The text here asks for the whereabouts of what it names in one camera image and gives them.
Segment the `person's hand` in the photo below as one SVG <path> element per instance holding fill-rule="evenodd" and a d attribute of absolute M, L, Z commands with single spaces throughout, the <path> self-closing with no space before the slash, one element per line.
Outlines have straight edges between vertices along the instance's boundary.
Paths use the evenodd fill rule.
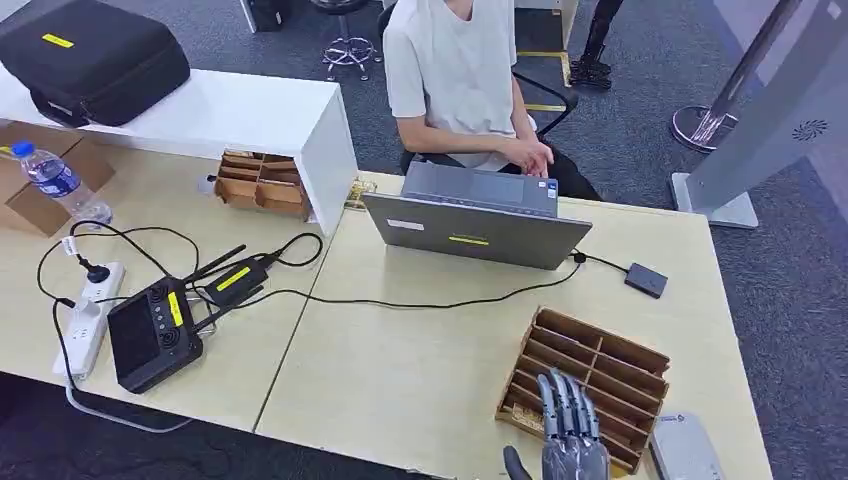
<path fill-rule="evenodd" d="M 554 163 L 551 149 L 538 140 L 503 138 L 498 152 L 530 176 L 548 178 L 549 166 Z"/>

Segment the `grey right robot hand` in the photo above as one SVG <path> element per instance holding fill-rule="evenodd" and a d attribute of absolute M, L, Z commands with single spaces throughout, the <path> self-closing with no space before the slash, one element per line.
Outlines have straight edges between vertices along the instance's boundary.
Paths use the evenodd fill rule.
<path fill-rule="evenodd" d="M 545 444 L 544 479 L 610 478 L 607 448 L 600 440 L 594 404 L 577 380 L 556 368 L 537 376 Z"/>

